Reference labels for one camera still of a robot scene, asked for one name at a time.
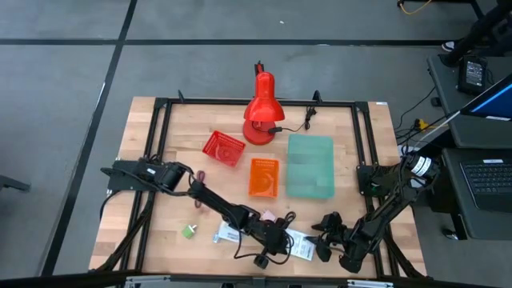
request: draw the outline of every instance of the laptop screen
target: laptop screen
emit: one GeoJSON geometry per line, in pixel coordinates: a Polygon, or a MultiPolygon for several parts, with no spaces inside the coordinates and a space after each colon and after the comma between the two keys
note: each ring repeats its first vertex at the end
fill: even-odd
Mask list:
{"type": "Polygon", "coordinates": [[[512,84],[501,89],[471,110],[473,113],[512,118],[512,84]]]}

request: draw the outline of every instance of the black cable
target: black cable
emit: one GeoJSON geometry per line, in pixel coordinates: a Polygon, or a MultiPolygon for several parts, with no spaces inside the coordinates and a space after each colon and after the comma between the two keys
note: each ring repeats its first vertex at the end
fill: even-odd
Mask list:
{"type": "Polygon", "coordinates": [[[112,191],[112,193],[110,193],[110,195],[105,198],[105,200],[103,200],[103,203],[102,203],[102,207],[99,209],[99,219],[102,220],[102,217],[103,217],[103,210],[105,209],[105,204],[113,197],[115,196],[117,193],[119,192],[119,190],[116,190],[116,191],[112,191]]]}
{"type": "Polygon", "coordinates": [[[317,111],[316,109],[313,107],[313,106],[306,106],[306,118],[304,120],[304,122],[300,125],[299,128],[297,128],[296,130],[292,130],[290,128],[286,128],[286,127],[274,127],[274,128],[270,128],[268,130],[261,130],[259,128],[257,128],[255,125],[254,125],[254,121],[252,123],[252,126],[255,130],[258,130],[260,132],[268,132],[268,133],[271,133],[271,134],[276,134],[277,132],[281,132],[283,130],[288,130],[288,131],[291,131],[291,132],[298,132],[302,127],[304,127],[306,130],[309,130],[310,129],[310,121],[311,121],[311,117],[313,117],[314,115],[316,115],[317,111]]]}
{"type": "Polygon", "coordinates": [[[306,123],[304,122],[304,123],[303,123],[302,125],[300,125],[300,127],[299,127],[299,128],[297,128],[296,130],[292,130],[292,129],[290,129],[290,128],[285,128],[285,127],[283,127],[282,129],[283,129],[283,130],[292,131],[292,132],[298,132],[298,131],[299,131],[299,130],[304,126],[304,124],[306,124],[306,123]]]}
{"type": "MultiPolygon", "coordinates": [[[[286,223],[285,226],[288,226],[295,219],[295,217],[297,217],[295,212],[293,212],[293,211],[288,212],[288,214],[286,214],[286,216],[284,218],[285,223],[286,223]]],[[[240,252],[240,249],[242,248],[242,233],[240,232],[240,227],[238,226],[238,224],[237,224],[237,230],[238,230],[238,248],[237,248],[236,252],[234,252],[233,258],[240,259],[240,258],[250,257],[250,256],[262,256],[262,257],[266,258],[268,261],[270,261],[276,265],[283,265],[290,258],[291,249],[295,245],[295,240],[287,232],[285,232],[285,233],[286,233],[286,237],[288,238],[288,243],[290,244],[290,251],[288,251],[288,254],[286,255],[285,259],[282,260],[281,262],[277,262],[277,261],[273,260],[272,258],[268,257],[267,255],[261,254],[261,253],[249,253],[249,254],[244,254],[244,255],[238,255],[238,253],[240,252]]]]}
{"type": "Polygon", "coordinates": [[[486,69],[487,73],[487,81],[489,84],[494,85],[494,75],[493,71],[491,71],[489,68],[486,69]]]}
{"type": "Polygon", "coordinates": [[[400,138],[408,137],[410,135],[410,133],[412,131],[414,131],[415,127],[416,127],[416,125],[413,124],[409,129],[402,129],[402,130],[407,130],[407,132],[405,132],[404,134],[401,134],[401,135],[396,135],[396,139],[399,140],[400,138]]]}
{"type": "Polygon", "coordinates": [[[402,121],[403,121],[403,116],[409,112],[411,112],[414,108],[418,107],[418,105],[422,104],[423,101],[425,101],[431,94],[432,92],[434,92],[435,90],[435,87],[432,88],[432,90],[422,99],[420,100],[418,103],[416,103],[416,105],[414,105],[412,108],[410,108],[409,110],[407,110],[406,112],[404,112],[401,116],[400,116],[400,123],[398,124],[398,127],[396,128],[393,128],[394,130],[402,127],[402,121]]]}

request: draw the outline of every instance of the green tray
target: green tray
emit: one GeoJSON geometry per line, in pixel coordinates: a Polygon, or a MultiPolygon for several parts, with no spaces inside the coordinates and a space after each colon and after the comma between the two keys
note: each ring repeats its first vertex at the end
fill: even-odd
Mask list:
{"type": "Polygon", "coordinates": [[[304,198],[334,196],[334,144],[331,137],[290,135],[286,194],[304,198]]]}

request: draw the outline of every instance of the plastic basket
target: plastic basket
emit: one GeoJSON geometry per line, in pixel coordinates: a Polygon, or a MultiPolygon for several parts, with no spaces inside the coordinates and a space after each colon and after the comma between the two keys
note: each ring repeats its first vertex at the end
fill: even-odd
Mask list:
{"type": "Polygon", "coordinates": [[[278,196],[279,161],[274,159],[253,158],[250,162],[249,195],[278,196]]]}
{"type": "Polygon", "coordinates": [[[246,144],[222,132],[214,131],[202,152],[220,162],[235,167],[246,144]]]}

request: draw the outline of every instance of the lamp base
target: lamp base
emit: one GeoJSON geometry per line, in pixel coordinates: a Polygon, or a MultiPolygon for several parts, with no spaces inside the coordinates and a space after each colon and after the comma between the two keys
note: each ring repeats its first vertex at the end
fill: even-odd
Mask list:
{"type": "Polygon", "coordinates": [[[275,122],[260,122],[260,127],[253,126],[253,121],[246,120],[243,123],[243,136],[254,145],[265,145],[274,139],[274,134],[268,133],[268,129],[275,127],[275,122]]]}

